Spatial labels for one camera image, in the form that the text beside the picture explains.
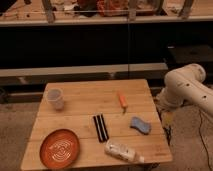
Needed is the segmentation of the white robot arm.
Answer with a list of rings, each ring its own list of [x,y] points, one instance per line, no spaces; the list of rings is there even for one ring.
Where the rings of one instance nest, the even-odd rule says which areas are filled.
[[[157,95],[159,105],[171,110],[188,100],[213,118],[213,89],[203,84],[205,78],[205,69],[196,63],[169,71],[164,77],[165,87]]]

